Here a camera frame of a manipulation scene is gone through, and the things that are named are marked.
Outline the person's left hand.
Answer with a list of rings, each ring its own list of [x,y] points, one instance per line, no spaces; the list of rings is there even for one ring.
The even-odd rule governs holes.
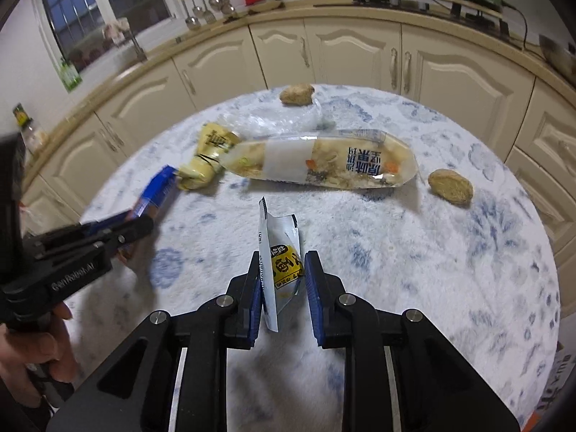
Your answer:
[[[27,365],[48,364],[51,377],[59,382],[76,379],[78,365],[64,323],[71,319],[69,307],[62,302],[54,308],[49,328],[40,333],[14,333],[1,325],[1,378],[21,405],[37,408],[41,401]]]

